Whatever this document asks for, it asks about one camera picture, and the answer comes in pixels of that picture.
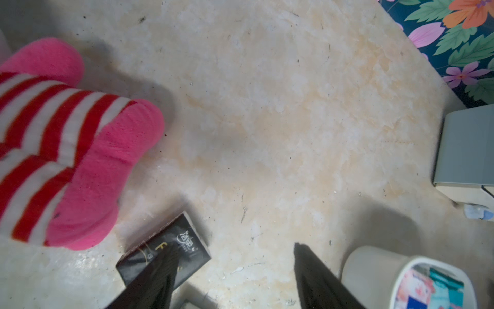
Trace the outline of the teal cartoon tissue pack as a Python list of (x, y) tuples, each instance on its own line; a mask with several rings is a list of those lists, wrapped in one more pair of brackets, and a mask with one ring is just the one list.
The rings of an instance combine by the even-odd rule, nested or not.
[(464, 303), (464, 283), (437, 269), (430, 268), (429, 278), (435, 291), (428, 304), (429, 309), (461, 309)]

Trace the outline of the pink Tempo tissue pack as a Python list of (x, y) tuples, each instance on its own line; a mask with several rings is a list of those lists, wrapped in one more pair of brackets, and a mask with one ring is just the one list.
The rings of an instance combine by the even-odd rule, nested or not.
[(432, 280), (415, 269), (409, 269), (398, 287), (395, 309), (427, 309), (435, 291)]

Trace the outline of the pale blue mini drawer chest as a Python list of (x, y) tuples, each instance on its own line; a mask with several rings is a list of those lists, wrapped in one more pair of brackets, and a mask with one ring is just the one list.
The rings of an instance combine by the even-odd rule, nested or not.
[(447, 114), (434, 187), (469, 219), (493, 221), (493, 106)]

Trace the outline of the pink white striped plush toy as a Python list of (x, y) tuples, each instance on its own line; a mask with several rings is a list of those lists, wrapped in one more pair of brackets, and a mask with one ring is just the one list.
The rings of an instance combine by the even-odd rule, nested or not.
[(164, 132), (146, 100), (82, 90), (81, 55), (56, 38), (1, 45), (1, 235), (81, 251), (113, 229), (136, 163)]

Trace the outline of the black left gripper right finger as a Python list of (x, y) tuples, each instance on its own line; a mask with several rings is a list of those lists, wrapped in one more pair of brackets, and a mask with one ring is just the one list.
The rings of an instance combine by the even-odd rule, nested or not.
[(302, 308), (363, 308), (305, 244), (294, 244), (295, 279)]

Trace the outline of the white plastic storage box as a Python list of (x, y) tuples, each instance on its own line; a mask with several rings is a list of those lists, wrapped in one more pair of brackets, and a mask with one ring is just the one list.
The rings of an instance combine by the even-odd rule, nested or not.
[(425, 256), (372, 246), (347, 258), (342, 283), (365, 308), (477, 308), (466, 273)]

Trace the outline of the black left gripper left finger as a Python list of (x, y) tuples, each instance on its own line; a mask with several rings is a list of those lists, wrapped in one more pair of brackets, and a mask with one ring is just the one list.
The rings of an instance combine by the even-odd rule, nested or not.
[(107, 309), (169, 308), (178, 263), (178, 246), (166, 247)]

